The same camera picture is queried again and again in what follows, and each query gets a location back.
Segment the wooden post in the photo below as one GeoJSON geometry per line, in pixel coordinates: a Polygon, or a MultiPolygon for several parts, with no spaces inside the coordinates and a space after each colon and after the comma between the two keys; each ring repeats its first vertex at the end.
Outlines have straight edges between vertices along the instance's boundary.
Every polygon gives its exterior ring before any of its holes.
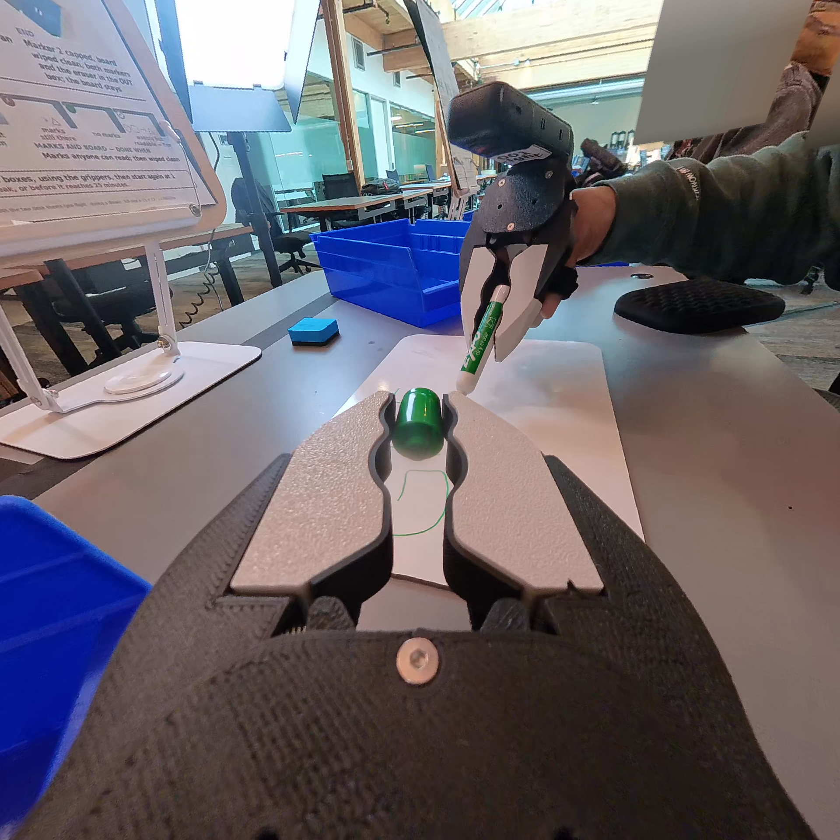
{"type": "Polygon", "coordinates": [[[349,43],[343,20],[343,4],[341,1],[321,1],[320,8],[328,42],[335,108],[345,162],[360,190],[364,184],[364,167],[350,75],[349,43]]]}

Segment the green marker cap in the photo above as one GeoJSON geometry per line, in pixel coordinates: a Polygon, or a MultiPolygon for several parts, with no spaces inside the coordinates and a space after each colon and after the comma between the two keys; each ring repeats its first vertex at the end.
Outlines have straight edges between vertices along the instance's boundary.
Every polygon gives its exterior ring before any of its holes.
{"type": "Polygon", "coordinates": [[[435,457],[444,447],[445,433],[440,399],[426,387],[408,390],[398,407],[392,432],[395,451],[414,460],[435,457]]]}

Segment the hanging black panel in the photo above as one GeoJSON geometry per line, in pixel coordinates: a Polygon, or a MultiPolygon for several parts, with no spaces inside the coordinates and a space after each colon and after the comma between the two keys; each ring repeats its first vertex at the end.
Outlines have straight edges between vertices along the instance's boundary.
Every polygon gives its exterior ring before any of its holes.
{"type": "Polygon", "coordinates": [[[292,123],[298,122],[320,6],[320,1],[295,1],[292,8],[283,77],[292,123]]]}
{"type": "Polygon", "coordinates": [[[446,117],[450,102],[459,94],[459,86],[448,53],[443,25],[437,13],[425,1],[405,1],[404,4],[432,71],[442,113],[446,117]]]}

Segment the grey tilted panel stand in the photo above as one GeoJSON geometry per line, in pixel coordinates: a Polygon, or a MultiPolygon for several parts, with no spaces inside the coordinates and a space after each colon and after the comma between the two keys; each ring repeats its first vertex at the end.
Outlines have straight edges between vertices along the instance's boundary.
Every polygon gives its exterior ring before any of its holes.
{"type": "Polygon", "coordinates": [[[283,280],[245,136],[247,133],[288,133],[291,126],[287,116],[276,94],[262,87],[212,87],[196,82],[187,86],[187,92],[194,130],[225,131],[234,148],[248,198],[249,220],[264,256],[271,285],[277,288],[283,280]]]}

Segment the black mesh cushion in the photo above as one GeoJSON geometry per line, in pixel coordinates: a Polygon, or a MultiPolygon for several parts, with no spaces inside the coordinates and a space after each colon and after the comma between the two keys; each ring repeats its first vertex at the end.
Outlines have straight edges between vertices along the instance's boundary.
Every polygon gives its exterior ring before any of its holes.
{"type": "Polygon", "coordinates": [[[785,311],[773,293],[726,281],[675,281],[629,291],[614,313],[664,333],[699,335],[771,322],[785,311]]]}

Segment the blue plastic bin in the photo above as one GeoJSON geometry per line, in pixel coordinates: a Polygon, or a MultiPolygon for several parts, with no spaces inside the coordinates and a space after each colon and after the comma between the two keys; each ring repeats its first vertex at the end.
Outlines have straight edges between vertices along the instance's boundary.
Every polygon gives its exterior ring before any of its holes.
{"type": "Polygon", "coordinates": [[[1,830],[46,791],[152,585],[34,502],[1,498],[1,830]]]}
{"type": "Polygon", "coordinates": [[[332,295],[426,328],[460,314],[465,220],[402,218],[313,234],[332,295]]]}

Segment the instruction sheet board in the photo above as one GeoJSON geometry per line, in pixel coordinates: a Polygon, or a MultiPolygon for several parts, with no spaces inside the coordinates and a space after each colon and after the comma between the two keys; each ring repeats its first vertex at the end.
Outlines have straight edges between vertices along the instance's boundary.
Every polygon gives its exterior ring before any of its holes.
{"type": "Polygon", "coordinates": [[[223,188],[124,2],[1,3],[2,267],[200,233],[223,188]]]}

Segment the person's right forearm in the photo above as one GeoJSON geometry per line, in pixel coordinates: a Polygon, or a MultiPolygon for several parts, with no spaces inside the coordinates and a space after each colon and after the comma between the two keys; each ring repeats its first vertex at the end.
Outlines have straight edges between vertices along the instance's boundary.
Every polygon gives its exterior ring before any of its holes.
{"type": "Polygon", "coordinates": [[[607,182],[616,215],[581,266],[622,261],[685,277],[793,285],[814,266],[839,289],[839,147],[796,134],[708,164],[655,162],[607,182]]]}

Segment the person's right hand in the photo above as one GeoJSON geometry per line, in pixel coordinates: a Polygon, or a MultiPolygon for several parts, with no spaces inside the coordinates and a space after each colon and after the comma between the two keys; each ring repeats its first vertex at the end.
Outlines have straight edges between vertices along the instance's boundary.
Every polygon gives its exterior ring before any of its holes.
{"type": "Polygon", "coordinates": [[[560,278],[546,286],[540,312],[535,316],[532,327],[551,318],[560,303],[576,291],[577,266],[603,247],[615,221],[616,193],[608,185],[577,188],[571,193],[570,199],[574,205],[573,247],[565,262],[565,268],[560,272],[560,278]]]}

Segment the white whiteboard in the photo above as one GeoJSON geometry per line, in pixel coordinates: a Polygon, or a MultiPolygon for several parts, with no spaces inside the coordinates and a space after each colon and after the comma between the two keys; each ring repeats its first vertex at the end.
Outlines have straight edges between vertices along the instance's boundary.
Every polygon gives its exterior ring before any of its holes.
{"type": "MultiPolygon", "coordinates": [[[[377,391],[393,393],[396,404],[416,386],[442,397],[454,388],[465,355],[460,336],[405,337],[339,411],[377,391]]],[[[488,362],[470,398],[562,461],[644,539],[600,349],[591,343],[525,339],[505,361],[488,362]]],[[[452,483],[445,466],[446,448],[422,460],[392,448],[385,484],[392,498],[395,578],[447,587],[443,541],[452,483]]]]}

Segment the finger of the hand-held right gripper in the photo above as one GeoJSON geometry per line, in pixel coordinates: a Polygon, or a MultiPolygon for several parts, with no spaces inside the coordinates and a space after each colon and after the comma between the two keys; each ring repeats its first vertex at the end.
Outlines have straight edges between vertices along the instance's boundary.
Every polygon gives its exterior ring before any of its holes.
{"type": "Polygon", "coordinates": [[[494,280],[497,255],[489,248],[463,249],[459,268],[460,317],[469,347],[487,309],[488,301],[503,279],[494,280]]]}
{"type": "Polygon", "coordinates": [[[538,294],[543,288],[540,277],[548,249],[548,245],[522,246],[509,258],[509,292],[494,338],[497,362],[504,361],[533,324],[542,319],[538,294]]]}

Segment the green whiteboard marker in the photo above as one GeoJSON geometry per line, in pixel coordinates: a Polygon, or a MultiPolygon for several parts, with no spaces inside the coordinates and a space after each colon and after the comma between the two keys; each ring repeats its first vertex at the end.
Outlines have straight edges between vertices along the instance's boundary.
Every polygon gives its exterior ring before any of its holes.
{"type": "Polygon", "coordinates": [[[457,393],[467,396],[476,389],[480,376],[490,359],[509,292],[509,285],[499,285],[493,290],[458,373],[455,386],[457,393]]]}

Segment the long wooden desk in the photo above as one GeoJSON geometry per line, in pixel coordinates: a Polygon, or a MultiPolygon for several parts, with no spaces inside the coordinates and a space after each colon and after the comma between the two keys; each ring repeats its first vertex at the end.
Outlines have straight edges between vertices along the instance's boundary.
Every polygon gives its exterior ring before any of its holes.
{"type": "Polygon", "coordinates": [[[283,207],[276,215],[314,218],[318,221],[322,233],[332,230],[334,223],[342,222],[344,217],[354,223],[368,224],[380,222],[383,216],[388,214],[405,212],[412,223],[418,212],[434,205],[436,197],[450,198],[451,194],[451,185],[431,182],[408,185],[399,193],[346,196],[283,207]]]}

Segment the black office chair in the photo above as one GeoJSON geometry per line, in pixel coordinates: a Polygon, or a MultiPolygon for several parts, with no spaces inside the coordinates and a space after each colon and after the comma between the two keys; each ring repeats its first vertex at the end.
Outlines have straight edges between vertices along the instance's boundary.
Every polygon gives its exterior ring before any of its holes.
{"type": "MultiPolygon", "coordinates": [[[[280,254],[288,254],[290,259],[279,265],[279,271],[283,272],[289,268],[294,269],[298,274],[302,273],[301,268],[306,272],[311,269],[320,270],[320,264],[312,263],[306,260],[304,246],[311,243],[311,238],[308,234],[287,234],[282,229],[279,221],[279,213],[275,207],[274,199],[268,189],[257,183],[257,194],[259,196],[259,205],[262,208],[263,214],[266,216],[266,221],[269,226],[269,236],[272,247],[275,252],[280,254]]],[[[248,189],[245,183],[245,178],[240,176],[235,178],[231,185],[231,197],[235,210],[235,221],[238,224],[247,224],[254,230],[253,216],[255,212],[249,201],[248,189]]]]}

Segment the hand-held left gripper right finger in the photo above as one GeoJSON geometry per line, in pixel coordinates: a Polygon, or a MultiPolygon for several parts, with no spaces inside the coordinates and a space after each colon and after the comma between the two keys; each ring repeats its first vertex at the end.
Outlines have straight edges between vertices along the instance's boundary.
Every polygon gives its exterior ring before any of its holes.
{"type": "Polygon", "coordinates": [[[532,616],[541,602],[598,596],[604,583],[539,447],[458,392],[444,397],[444,577],[482,624],[499,600],[532,616]]]}

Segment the blue whiteboard eraser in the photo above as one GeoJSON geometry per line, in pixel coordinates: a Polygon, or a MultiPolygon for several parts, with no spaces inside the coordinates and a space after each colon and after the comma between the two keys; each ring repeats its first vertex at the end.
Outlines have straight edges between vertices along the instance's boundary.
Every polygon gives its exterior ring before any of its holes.
{"type": "Polygon", "coordinates": [[[287,335],[297,347],[324,347],[340,336],[335,318],[302,318],[289,327],[287,335]]]}

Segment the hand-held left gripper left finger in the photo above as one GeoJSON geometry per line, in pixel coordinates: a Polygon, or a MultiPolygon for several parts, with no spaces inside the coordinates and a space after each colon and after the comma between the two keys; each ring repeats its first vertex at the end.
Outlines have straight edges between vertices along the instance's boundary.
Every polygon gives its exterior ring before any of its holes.
{"type": "Polygon", "coordinates": [[[390,436],[395,398],[377,391],[291,457],[229,583],[246,596],[330,596],[357,623],[393,567],[390,436]]]}

